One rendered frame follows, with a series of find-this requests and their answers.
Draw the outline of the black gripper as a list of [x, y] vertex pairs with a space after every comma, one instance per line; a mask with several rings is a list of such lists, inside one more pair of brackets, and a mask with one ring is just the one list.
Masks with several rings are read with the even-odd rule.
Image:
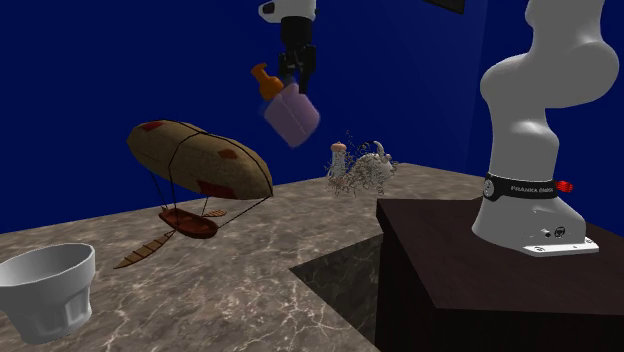
[[311, 44], [313, 21], [307, 17], [281, 19], [281, 42], [285, 51], [278, 55], [278, 75], [284, 81], [294, 78], [295, 61], [299, 63], [299, 92], [306, 94], [310, 76], [316, 69], [316, 47]]

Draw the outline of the purple bottle orange cap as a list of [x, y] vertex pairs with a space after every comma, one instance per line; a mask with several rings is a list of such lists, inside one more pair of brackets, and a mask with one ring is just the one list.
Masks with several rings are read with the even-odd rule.
[[296, 148], [315, 132], [320, 114], [307, 95], [299, 92], [292, 76], [281, 80], [268, 75], [265, 67], [260, 63], [251, 69], [264, 100], [261, 115], [291, 148]]

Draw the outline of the small white bottle peach cap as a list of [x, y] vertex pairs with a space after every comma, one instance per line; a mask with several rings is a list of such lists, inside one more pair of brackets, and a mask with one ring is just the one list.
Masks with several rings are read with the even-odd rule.
[[328, 175], [332, 178], [342, 178], [347, 171], [345, 164], [347, 147], [341, 142], [336, 142], [331, 145], [332, 151], [332, 163], [329, 168]]

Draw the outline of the pale curly tangled figure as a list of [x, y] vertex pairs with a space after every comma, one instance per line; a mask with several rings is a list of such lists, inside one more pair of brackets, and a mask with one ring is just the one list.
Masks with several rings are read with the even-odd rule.
[[356, 196], [360, 191], [370, 189], [383, 195], [384, 183], [395, 175], [397, 162], [377, 140], [363, 142], [356, 147], [354, 153], [350, 153], [347, 145], [346, 147], [346, 174], [342, 178], [328, 175], [331, 158], [331, 163], [326, 167], [328, 188], [336, 195], [349, 192]]

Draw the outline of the brown airship model with boat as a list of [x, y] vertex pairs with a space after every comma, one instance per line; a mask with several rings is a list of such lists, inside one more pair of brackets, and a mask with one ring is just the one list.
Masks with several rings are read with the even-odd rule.
[[[207, 198], [253, 200], [256, 204], [274, 195], [269, 168], [255, 151], [190, 123], [167, 119], [145, 122], [132, 129], [126, 143], [151, 177], [162, 177], [171, 188], [180, 186]], [[225, 214], [215, 210], [198, 215], [182, 209], [173, 199], [171, 205], [163, 204], [159, 213], [170, 230], [133, 250], [116, 267], [144, 260], [176, 233], [192, 239], [212, 238], [220, 229], [212, 219]]]

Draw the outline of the dark brown robot stand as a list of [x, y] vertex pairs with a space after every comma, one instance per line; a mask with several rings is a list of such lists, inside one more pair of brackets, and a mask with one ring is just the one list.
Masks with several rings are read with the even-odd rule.
[[475, 236], [474, 200], [380, 199], [380, 352], [624, 352], [624, 238], [531, 257]]

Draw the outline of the white bowl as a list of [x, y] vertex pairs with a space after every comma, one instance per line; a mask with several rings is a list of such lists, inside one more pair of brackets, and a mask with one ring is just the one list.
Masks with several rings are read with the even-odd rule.
[[91, 317], [95, 249], [64, 243], [0, 263], [0, 311], [27, 344], [44, 344], [81, 328]]

